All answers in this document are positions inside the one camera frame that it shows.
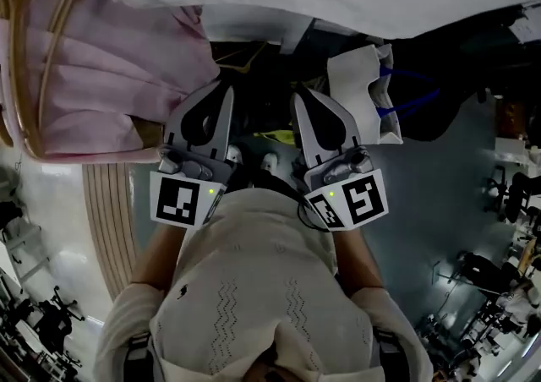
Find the black trousers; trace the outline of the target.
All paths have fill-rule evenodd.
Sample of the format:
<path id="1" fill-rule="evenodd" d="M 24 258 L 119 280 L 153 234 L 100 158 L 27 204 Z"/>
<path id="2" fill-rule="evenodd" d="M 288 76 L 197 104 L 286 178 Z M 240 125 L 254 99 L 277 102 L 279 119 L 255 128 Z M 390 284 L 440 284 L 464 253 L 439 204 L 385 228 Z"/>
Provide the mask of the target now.
<path id="1" fill-rule="evenodd" d="M 279 177 L 272 175 L 269 171 L 261 168 L 255 169 L 245 165 L 237 165 L 236 170 L 228 182 L 226 193 L 249 188 L 268 189 L 296 201 L 301 199 L 298 191 Z"/>

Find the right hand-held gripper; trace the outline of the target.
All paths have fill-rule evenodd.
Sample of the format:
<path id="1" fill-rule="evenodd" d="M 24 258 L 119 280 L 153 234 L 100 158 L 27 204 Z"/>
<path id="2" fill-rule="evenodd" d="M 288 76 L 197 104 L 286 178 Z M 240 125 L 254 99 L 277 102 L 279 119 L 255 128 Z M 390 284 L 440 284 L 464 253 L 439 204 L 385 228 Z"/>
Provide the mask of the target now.
<path id="1" fill-rule="evenodd" d="M 388 214 L 381 170 L 364 148 L 350 149 L 360 143 L 351 113 L 329 95 L 301 87 L 292 99 L 292 117 L 312 168 L 305 174 L 309 192 L 304 198 L 325 229 L 351 231 Z"/>

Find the person's right forearm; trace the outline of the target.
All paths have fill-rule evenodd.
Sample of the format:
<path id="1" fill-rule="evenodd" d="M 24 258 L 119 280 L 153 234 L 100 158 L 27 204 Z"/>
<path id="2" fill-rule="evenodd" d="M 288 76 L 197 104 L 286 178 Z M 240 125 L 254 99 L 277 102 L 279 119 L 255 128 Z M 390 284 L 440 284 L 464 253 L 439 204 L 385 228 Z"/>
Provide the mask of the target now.
<path id="1" fill-rule="evenodd" d="M 379 267 L 360 228 L 332 233 L 337 275 L 342 290 L 351 297 L 364 288 L 384 288 Z"/>

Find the wooden floor step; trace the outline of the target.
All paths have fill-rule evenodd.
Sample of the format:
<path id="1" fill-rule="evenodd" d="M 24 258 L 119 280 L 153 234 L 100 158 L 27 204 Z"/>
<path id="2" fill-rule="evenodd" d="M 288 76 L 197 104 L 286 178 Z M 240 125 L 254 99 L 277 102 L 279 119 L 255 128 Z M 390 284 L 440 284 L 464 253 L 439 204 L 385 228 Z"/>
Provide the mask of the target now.
<path id="1" fill-rule="evenodd" d="M 83 165 L 82 177 L 96 259 L 107 291 L 114 299 L 129 284 L 139 252 L 128 165 Z"/>

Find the pink hanging garment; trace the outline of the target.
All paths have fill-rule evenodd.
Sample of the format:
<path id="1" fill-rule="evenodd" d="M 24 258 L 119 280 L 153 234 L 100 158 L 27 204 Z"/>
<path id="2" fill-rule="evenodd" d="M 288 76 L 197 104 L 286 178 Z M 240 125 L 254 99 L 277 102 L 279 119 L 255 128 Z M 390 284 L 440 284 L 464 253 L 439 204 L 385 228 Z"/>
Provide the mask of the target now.
<path id="1" fill-rule="evenodd" d="M 60 0 L 27 0 L 27 79 L 38 95 Z M 8 86 L 8 21 L 0 17 L 0 142 L 49 163 L 146 162 L 172 110 L 219 74 L 194 6 L 132 8 L 75 0 L 57 45 L 35 159 L 17 129 Z"/>

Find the wooden clothes hanger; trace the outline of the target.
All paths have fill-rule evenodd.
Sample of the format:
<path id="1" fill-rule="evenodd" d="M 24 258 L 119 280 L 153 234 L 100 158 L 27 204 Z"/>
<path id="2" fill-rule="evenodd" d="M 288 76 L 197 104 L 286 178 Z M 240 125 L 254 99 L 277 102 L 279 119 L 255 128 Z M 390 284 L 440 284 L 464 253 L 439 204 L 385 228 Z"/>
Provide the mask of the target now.
<path id="1" fill-rule="evenodd" d="M 37 111 L 32 105 L 27 79 L 25 8 L 27 0 L 0 0 L 0 17 L 8 21 L 8 86 L 14 102 L 17 129 L 30 156 L 43 156 L 43 143 L 37 129 Z"/>
<path id="2" fill-rule="evenodd" d="M 63 34 L 64 27 L 67 24 L 67 20 L 71 13 L 71 8 L 74 5 L 74 1 L 75 0 L 60 0 L 54 10 L 50 23 L 48 25 L 48 31 L 52 34 L 52 38 L 47 49 L 45 64 L 43 72 L 41 74 L 41 83 L 38 95 L 38 133 L 41 132 L 43 125 L 43 116 L 46 108 L 46 91 L 50 72 L 52 69 L 53 58 L 57 50 L 57 45 L 60 37 Z"/>

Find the white knit sweater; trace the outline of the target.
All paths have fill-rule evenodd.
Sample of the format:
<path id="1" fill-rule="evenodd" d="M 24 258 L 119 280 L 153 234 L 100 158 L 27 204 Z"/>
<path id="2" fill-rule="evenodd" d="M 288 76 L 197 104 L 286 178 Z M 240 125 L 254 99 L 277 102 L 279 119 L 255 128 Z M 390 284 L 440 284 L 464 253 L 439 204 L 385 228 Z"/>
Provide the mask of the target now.
<path id="1" fill-rule="evenodd" d="M 130 284 L 101 332 L 96 382 L 431 382 L 418 335 L 385 287 L 351 297 L 332 233 L 288 197 L 225 195 L 186 233 L 167 292 Z"/>

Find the person's right white shoe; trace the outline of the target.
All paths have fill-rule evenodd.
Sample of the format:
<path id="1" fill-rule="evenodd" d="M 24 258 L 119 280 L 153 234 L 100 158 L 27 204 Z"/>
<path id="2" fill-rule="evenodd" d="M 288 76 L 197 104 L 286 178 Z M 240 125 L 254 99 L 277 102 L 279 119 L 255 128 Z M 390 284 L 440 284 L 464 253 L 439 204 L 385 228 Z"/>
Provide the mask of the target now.
<path id="1" fill-rule="evenodd" d="M 274 174 L 279 163 L 278 155 L 274 152 L 266 153 L 260 163 L 260 169 Z"/>

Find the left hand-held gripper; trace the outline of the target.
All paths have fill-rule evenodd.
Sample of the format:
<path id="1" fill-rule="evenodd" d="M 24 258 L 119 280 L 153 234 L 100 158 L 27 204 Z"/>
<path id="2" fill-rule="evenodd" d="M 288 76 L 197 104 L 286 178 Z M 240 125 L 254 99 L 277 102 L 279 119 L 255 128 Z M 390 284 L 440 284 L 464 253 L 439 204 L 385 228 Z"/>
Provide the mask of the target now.
<path id="1" fill-rule="evenodd" d="M 161 150 L 159 167 L 150 173 L 153 221 L 196 230 L 211 219 L 232 175 L 231 162 L 211 158 L 227 155 L 233 102 L 232 86 L 218 80 L 173 110 L 164 130 L 170 146 Z M 202 156 L 173 147 L 197 149 Z"/>

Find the white hanging sheet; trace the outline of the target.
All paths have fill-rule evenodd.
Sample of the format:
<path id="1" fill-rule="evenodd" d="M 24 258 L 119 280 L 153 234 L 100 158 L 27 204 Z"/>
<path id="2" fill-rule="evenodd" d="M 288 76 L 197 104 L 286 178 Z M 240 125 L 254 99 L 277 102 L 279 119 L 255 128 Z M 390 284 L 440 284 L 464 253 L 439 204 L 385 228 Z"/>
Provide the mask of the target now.
<path id="1" fill-rule="evenodd" d="M 205 5 L 200 17 L 210 41 L 265 41 L 278 45 L 286 55 L 294 53 L 314 21 L 279 8 L 230 3 Z"/>

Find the black office chair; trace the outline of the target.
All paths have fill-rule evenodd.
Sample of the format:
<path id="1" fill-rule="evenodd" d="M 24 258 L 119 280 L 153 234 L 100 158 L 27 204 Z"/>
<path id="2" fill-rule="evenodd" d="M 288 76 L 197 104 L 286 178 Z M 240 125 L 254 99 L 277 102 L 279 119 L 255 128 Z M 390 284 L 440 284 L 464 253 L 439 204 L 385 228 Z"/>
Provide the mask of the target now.
<path id="1" fill-rule="evenodd" d="M 522 172 L 515 173 L 511 183 L 507 184 L 505 168 L 501 165 L 494 167 L 486 180 L 485 192 L 495 191 L 490 202 L 484 206 L 484 212 L 498 215 L 499 221 L 515 223 L 519 215 L 531 215 L 533 209 L 528 207 L 532 196 L 541 196 L 541 176 L 528 177 Z"/>
<path id="2" fill-rule="evenodd" d="M 471 96 L 499 97 L 516 105 L 526 136 L 541 144 L 541 39 L 524 41 L 517 28 L 528 22 L 522 6 L 488 11 L 411 39 L 392 41 L 395 68 L 389 94 L 394 104 L 429 93 L 434 98 L 398 113 L 402 136 L 438 139 Z"/>
<path id="3" fill-rule="evenodd" d="M 38 303 L 41 318 L 34 330 L 48 352 L 63 355 L 65 339 L 73 330 L 72 320 L 82 322 L 85 317 L 79 311 L 78 301 L 63 300 L 59 290 L 60 287 L 55 286 L 52 297 Z"/>

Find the person's left forearm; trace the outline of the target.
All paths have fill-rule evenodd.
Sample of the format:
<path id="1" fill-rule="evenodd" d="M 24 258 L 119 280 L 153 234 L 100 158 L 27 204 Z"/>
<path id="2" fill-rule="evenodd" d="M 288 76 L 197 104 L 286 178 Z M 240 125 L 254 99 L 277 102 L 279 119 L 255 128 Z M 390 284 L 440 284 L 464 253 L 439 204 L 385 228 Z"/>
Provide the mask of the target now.
<path id="1" fill-rule="evenodd" d="M 185 228 L 159 224 L 136 263 L 131 283 L 167 292 L 172 284 L 186 233 Z"/>

